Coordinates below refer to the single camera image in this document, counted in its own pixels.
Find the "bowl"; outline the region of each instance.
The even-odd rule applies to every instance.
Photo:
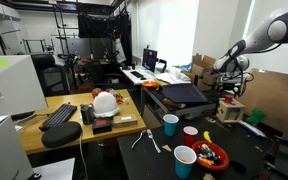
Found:
[[[212,151],[217,154],[218,156],[220,156],[220,161],[221,161],[221,164],[219,165],[210,165],[210,164],[207,164],[205,162],[203,162],[202,160],[200,160],[198,157],[198,147],[201,147],[202,144],[206,144],[209,148],[212,149]],[[195,142],[193,145],[192,145],[192,149],[195,151],[196,155],[197,155],[197,158],[196,158],[196,161],[201,164],[202,166],[208,168],[208,169],[211,169],[211,170],[224,170],[228,167],[229,165],[229,158],[226,154],[226,152],[218,145],[214,144],[214,143],[211,143],[211,142],[208,142],[208,141],[197,141]]]
[[[145,86],[147,88],[154,88],[157,86],[157,83],[155,81],[144,81],[142,82],[142,86]]]

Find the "black tray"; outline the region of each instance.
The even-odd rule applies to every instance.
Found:
[[[165,97],[174,103],[207,103],[205,95],[193,84],[170,84],[163,86]]]

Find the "keyboard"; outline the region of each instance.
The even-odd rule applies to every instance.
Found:
[[[77,110],[77,106],[71,104],[62,104],[53,114],[51,114],[38,128],[46,131],[58,126],[70,119]]]
[[[131,71],[131,73],[136,76],[137,78],[141,78],[144,77],[141,73],[137,72],[137,71]]]

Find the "office chair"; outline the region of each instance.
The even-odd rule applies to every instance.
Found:
[[[102,90],[113,88],[113,89],[125,89],[126,84],[121,83],[123,76],[118,73],[106,74],[103,65],[99,60],[92,60],[85,64],[84,66],[86,72],[88,73],[89,80],[92,83],[92,89],[100,88]]]
[[[55,64],[53,55],[32,54],[31,58],[45,97],[70,94],[65,68]]]

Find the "red plastic cup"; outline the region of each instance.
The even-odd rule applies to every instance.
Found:
[[[231,96],[231,95],[226,95],[225,96],[224,102],[226,102],[228,104],[231,104],[232,101],[233,101],[233,96]]]
[[[192,126],[184,128],[184,144],[185,146],[192,147],[197,138],[198,130]]]

